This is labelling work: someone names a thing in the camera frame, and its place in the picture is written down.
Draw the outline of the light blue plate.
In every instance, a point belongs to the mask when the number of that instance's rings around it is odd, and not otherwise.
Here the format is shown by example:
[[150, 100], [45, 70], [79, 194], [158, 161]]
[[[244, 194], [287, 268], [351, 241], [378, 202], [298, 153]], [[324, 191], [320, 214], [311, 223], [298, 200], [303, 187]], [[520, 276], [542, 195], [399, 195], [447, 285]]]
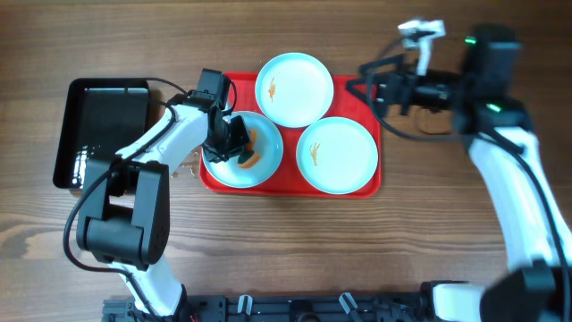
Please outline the light blue plate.
[[358, 191], [374, 177], [379, 152], [373, 136], [349, 118], [324, 118], [307, 127], [296, 147], [303, 178], [332, 195]]
[[282, 161], [284, 147], [276, 125], [265, 116], [241, 111], [225, 117], [225, 120], [231, 120], [235, 116], [241, 116], [248, 129], [257, 132], [254, 151], [260, 159], [246, 169], [239, 167], [238, 157], [220, 163], [208, 162], [205, 157], [202, 157], [202, 161], [216, 182], [231, 188], [246, 189], [267, 181], [276, 172]]
[[312, 55], [286, 53], [268, 61], [257, 75], [255, 98], [272, 122], [306, 127], [321, 119], [333, 102], [330, 72]]

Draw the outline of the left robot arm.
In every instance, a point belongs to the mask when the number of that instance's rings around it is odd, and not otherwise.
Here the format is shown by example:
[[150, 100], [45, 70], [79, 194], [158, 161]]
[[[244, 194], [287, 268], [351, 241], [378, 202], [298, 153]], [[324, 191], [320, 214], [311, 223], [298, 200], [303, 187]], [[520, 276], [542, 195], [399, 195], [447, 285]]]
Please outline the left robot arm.
[[237, 95], [229, 77], [205, 69], [195, 89], [179, 89], [164, 102], [164, 115], [140, 138], [111, 159], [86, 163], [81, 197], [64, 228], [64, 253], [82, 270], [122, 277], [133, 296], [127, 318], [193, 319], [185, 287], [164, 255], [170, 179], [195, 148], [214, 163], [246, 152], [248, 127], [228, 101]]

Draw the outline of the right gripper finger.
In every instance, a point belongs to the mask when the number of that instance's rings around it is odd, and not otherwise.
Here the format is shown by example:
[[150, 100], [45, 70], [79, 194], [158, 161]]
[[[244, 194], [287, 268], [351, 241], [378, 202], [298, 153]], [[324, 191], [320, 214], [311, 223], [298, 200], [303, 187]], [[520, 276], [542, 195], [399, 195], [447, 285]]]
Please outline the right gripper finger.
[[404, 61], [404, 57], [404, 54], [399, 54], [362, 64], [358, 67], [358, 72], [362, 76], [367, 76], [367, 74], [372, 73], [384, 66], [396, 65], [397, 67], [400, 67]]
[[380, 82], [376, 78], [369, 80], [366, 77], [350, 79], [346, 82], [346, 90], [353, 97], [368, 105], [372, 110], [379, 109], [376, 102]]

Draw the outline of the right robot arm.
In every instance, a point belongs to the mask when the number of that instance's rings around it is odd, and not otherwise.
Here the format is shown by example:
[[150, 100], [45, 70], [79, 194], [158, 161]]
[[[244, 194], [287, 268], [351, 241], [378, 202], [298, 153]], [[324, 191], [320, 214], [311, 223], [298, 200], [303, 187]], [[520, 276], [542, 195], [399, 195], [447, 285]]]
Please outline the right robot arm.
[[489, 286], [423, 285], [420, 316], [433, 321], [568, 321], [571, 318], [571, 232], [544, 175], [539, 141], [523, 103], [509, 95], [521, 45], [513, 30], [476, 25], [459, 72], [429, 69], [440, 20], [399, 27], [398, 44], [419, 53], [409, 65], [385, 48], [361, 65], [347, 90], [383, 122], [391, 106], [452, 114], [449, 134], [426, 142], [459, 142], [482, 176], [500, 223], [508, 274]]

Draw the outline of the green and orange sponge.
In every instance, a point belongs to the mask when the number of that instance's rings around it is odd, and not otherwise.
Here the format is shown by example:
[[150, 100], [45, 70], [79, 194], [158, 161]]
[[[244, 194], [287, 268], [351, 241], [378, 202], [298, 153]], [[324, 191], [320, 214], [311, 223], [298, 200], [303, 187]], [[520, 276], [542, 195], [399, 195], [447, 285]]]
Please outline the green and orange sponge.
[[248, 169], [254, 166], [261, 158], [261, 156], [254, 150], [257, 142], [257, 131], [254, 129], [249, 130], [249, 143], [245, 147], [245, 151], [239, 155], [238, 166], [242, 169]]

